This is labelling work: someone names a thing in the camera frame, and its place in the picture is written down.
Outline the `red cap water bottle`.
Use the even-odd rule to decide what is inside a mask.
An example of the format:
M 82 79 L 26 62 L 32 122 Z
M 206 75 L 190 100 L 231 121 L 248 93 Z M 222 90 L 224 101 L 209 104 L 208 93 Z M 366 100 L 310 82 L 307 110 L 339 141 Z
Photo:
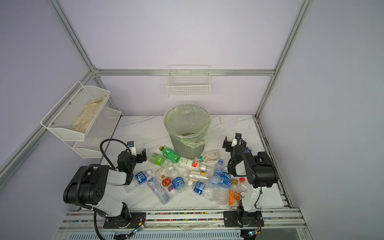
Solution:
M 239 181 L 240 181 L 240 183 L 239 183 L 239 188 L 240 188 L 239 194 L 240 194 L 240 197 L 242 199 L 246 195 L 248 183 L 247 183 L 246 178 L 244 178 L 244 177 L 239 178 Z

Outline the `tall blue cap bottle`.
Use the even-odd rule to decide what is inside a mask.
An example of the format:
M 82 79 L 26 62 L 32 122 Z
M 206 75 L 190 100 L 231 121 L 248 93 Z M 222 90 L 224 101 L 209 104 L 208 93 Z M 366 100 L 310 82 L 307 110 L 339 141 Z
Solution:
M 209 187 L 210 188 L 216 189 L 219 186 L 223 169 L 224 169 L 224 161 L 220 159 L 215 164 L 213 175 L 209 180 Z

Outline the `orange label bottle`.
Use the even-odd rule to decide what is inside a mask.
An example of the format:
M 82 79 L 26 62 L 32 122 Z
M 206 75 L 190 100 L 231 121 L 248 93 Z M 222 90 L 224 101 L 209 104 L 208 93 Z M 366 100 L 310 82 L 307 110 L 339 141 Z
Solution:
M 236 209 L 240 203 L 240 194 L 238 187 L 238 180 L 232 179 L 229 190 L 229 207 L 230 209 Z

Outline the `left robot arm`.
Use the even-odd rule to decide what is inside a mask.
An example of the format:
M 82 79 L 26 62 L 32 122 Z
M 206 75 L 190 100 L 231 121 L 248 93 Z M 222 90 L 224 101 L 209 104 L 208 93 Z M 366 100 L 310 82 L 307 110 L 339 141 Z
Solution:
M 125 147 L 118 155 L 117 166 L 105 153 L 104 144 L 108 142 L 118 142 Z M 134 154 L 133 148 L 133 141 L 125 143 L 111 138 L 101 141 L 100 150 L 108 164 L 81 166 L 64 190 L 64 202 L 91 210 L 109 222 L 117 221 L 123 226 L 129 225 L 132 215 L 127 204 L 107 193 L 107 186 L 130 187 L 133 185 L 136 179 L 134 177 L 136 165 L 147 160 L 146 149 Z

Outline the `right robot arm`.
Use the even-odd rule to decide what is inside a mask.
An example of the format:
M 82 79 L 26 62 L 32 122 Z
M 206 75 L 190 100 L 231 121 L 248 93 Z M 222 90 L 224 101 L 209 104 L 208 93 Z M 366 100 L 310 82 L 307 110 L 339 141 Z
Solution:
M 247 143 L 242 134 L 236 133 L 234 139 L 223 141 L 223 149 L 230 153 L 227 169 L 234 177 L 240 177 L 237 173 L 237 165 L 243 163 L 245 166 L 245 177 L 250 187 L 247 188 L 245 197 L 240 201 L 235 211 L 234 220 L 241 226 L 251 223 L 262 223 L 262 200 L 267 191 L 279 180 L 278 171 L 267 152 L 258 152 L 253 155 L 247 150 Z

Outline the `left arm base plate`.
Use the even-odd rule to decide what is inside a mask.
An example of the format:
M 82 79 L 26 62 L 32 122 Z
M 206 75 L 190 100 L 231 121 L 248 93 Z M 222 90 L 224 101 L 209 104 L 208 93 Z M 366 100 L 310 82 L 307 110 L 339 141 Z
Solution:
M 135 229 L 139 224 L 144 224 L 147 214 L 145 212 L 129 213 L 128 217 L 107 217 L 104 229 Z

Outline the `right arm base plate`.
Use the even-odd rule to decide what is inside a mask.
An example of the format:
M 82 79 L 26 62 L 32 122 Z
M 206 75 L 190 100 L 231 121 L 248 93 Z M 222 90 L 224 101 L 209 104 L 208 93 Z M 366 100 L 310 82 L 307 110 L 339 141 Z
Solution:
M 224 225 L 225 227 L 264 227 L 264 220 L 261 211 L 250 212 L 237 212 L 237 211 L 224 211 Z

